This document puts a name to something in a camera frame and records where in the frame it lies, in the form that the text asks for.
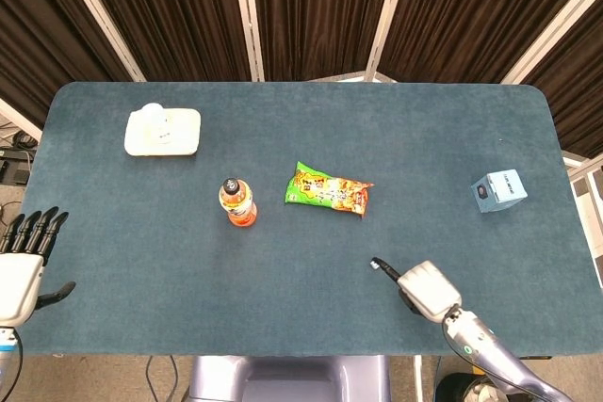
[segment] brown curtain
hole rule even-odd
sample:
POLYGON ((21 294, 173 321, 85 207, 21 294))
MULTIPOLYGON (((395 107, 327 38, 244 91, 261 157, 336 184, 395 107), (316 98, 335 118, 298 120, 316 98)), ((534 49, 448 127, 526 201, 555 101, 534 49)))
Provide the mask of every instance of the brown curtain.
POLYGON ((383 0, 255 0, 266 80, 367 67, 383 0))
POLYGON ((238 0, 103 0, 149 80, 251 80, 238 0))
POLYGON ((597 0, 528 75, 548 99, 562 148, 603 153, 603 0, 597 0))
POLYGON ((497 83, 567 0, 399 0, 379 72, 497 83))
POLYGON ((73 80, 131 80, 82 0, 0 0, 0 97, 42 126, 73 80))

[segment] robotic arm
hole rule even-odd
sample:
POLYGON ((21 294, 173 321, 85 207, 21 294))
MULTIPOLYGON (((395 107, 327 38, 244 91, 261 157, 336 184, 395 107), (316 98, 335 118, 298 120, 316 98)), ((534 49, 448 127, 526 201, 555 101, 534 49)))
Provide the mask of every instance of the robotic arm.
POLYGON ((400 296, 414 313, 441 324, 448 345, 459 348, 503 393, 524 392, 545 402, 573 402, 529 370, 476 315, 463 310, 461 294, 430 261, 404 275, 379 258, 370 264, 396 282, 400 296))
POLYGON ((63 212, 55 217, 57 212, 58 208, 53 207, 27 218, 20 214, 0 238, 0 388, 13 350, 18 346, 23 352, 14 329, 35 310, 61 301, 75 288, 75 282, 69 281, 53 294, 38 296, 58 231, 69 215, 63 212))

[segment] small box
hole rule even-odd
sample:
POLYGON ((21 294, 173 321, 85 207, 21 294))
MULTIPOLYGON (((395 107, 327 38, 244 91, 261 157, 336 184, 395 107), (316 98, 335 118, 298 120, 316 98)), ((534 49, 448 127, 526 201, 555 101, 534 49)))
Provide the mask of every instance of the small box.
POLYGON ((471 191, 481 212, 506 209, 528 196, 514 169, 486 174, 471 186, 471 191))

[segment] green snack package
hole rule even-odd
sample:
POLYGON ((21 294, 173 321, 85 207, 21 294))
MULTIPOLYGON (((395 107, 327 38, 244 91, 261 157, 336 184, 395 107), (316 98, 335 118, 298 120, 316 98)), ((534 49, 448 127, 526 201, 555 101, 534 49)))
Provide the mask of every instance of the green snack package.
POLYGON ((330 207, 364 217, 368 204, 367 189, 373 186, 372 183, 334 178, 298 162, 295 175, 286 188, 285 202, 330 207))

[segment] bottle label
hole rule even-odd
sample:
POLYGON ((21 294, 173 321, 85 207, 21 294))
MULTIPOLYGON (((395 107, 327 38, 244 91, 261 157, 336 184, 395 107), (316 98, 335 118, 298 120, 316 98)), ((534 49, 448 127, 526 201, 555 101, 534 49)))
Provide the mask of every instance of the bottle label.
POLYGON ((253 208, 253 193, 245 181, 240 181, 245 190, 245 198, 237 203, 230 203, 220 197, 220 204, 228 214, 235 217, 247 216, 253 208))

